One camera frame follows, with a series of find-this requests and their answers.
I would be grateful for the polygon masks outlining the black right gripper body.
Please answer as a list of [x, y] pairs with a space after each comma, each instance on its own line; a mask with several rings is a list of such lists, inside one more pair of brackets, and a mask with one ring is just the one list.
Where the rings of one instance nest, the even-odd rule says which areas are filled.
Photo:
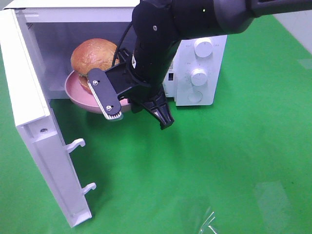
[[142, 105], [154, 102], [156, 105], [166, 102], [162, 85], [153, 85], [147, 81], [140, 80], [134, 74], [130, 64], [131, 58], [116, 65], [117, 87], [116, 93], [119, 99], [128, 98], [133, 103]]

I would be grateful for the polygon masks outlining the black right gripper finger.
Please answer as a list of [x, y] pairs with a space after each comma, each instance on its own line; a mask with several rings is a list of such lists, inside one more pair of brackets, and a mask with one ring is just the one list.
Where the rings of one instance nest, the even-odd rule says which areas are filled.
[[170, 127], [175, 121], [171, 115], [170, 107], [162, 86], [158, 93], [145, 100], [142, 106], [158, 120], [161, 130]]
[[[126, 48], [117, 49], [117, 57], [119, 59], [119, 63], [126, 62], [127, 58], [131, 57], [131, 56], [132, 56], [132, 54], [128, 49], [126, 49]], [[135, 102], [133, 102], [133, 100], [130, 99], [129, 97], [127, 99], [128, 99], [128, 104], [130, 106], [132, 113], [133, 114], [138, 113], [139, 112], [139, 106]]]

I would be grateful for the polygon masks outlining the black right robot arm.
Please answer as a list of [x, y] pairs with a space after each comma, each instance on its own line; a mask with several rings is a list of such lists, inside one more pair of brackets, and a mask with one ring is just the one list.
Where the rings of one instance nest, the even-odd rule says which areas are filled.
[[182, 40], [239, 34], [257, 17], [311, 7], [309, 0], [142, 0], [132, 12], [136, 44], [126, 60], [139, 84], [127, 95], [134, 111], [148, 111], [161, 129], [173, 124], [162, 83]]

